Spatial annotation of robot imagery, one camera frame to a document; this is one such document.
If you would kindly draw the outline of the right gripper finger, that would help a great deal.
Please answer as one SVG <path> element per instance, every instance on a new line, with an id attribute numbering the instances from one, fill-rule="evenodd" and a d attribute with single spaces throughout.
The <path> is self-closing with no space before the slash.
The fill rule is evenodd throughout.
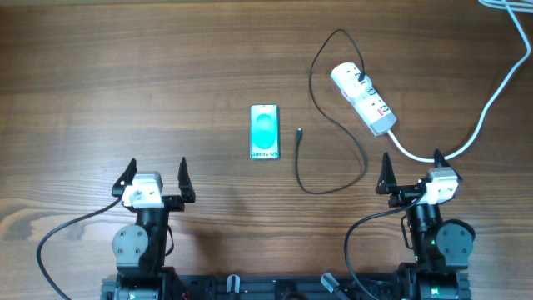
<path id="1" fill-rule="evenodd" d="M 382 156 L 381 174 L 376 185 L 376 194 L 397 194 L 398 186 L 393 171 L 390 155 L 385 152 Z"/>
<path id="2" fill-rule="evenodd" d="M 444 155 L 439 151 L 439 149 L 435 149 L 434 150 L 434 153 L 433 153 L 433 158 L 434 158 L 434 166 L 436 168 L 451 168 L 451 165 L 447 162 L 447 160 L 445 159 Z M 462 182 L 462 176 L 459 175 L 458 172 L 455 171 L 455 169 L 452 168 L 452 171 L 455 172 L 455 175 L 457 176 L 457 182 L 461 183 Z"/>

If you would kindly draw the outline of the turquoise screen smartphone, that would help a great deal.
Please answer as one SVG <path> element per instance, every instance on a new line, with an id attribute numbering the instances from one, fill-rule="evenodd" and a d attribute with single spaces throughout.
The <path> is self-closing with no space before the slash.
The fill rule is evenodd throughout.
<path id="1" fill-rule="evenodd" d="M 250 159 L 280 157 L 279 117 L 276 104 L 257 104 L 250 108 Z"/>

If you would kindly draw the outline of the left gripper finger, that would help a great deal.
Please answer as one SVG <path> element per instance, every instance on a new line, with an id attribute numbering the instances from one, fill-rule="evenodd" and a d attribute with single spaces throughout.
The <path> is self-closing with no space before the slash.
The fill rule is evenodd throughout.
<path id="1" fill-rule="evenodd" d="M 184 203 L 194 203 L 196 201 L 196 193 L 192 186 L 191 179 L 188 174 L 187 160 L 182 158 L 177 174 L 178 188 L 180 190 L 181 198 Z"/>
<path id="2" fill-rule="evenodd" d="M 124 194 L 126 186 L 132 185 L 132 180 L 137 173 L 137 160 L 132 158 L 127 165 L 125 171 L 112 185 L 112 196 L 115 198 L 121 198 Z"/>

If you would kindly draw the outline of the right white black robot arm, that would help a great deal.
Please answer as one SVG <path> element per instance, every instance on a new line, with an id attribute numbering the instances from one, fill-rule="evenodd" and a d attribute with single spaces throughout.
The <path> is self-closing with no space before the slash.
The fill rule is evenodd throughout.
<path id="1" fill-rule="evenodd" d="M 390 197 L 390 208 L 406 213 L 402 232 L 414 263 L 403 262 L 393 273 L 388 299 L 469 300 L 471 285 L 465 270 L 476 237 L 474 228 L 459 219 L 444 220 L 440 205 L 455 197 L 462 177 L 434 151 L 434 167 L 414 185 L 396 182 L 391 159 L 383 154 L 376 193 Z"/>

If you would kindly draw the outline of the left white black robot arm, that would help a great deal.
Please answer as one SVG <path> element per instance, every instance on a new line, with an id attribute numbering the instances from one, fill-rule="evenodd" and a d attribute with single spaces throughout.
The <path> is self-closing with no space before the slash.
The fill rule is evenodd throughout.
<path id="1" fill-rule="evenodd" d="M 177 195 L 164 195 L 159 172 L 140 172 L 132 159 L 112 186 L 112 195 L 136 214 L 133 225 L 122 227 L 112 240 L 117 277 L 102 284 L 101 299 L 188 299 L 189 292 L 174 267 L 164 265 L 174 249 L 167 246 L 172 236 L 171 212 L 182 212 L 184 205 L 196 201 L 183 158 L 177 172 Z"/>

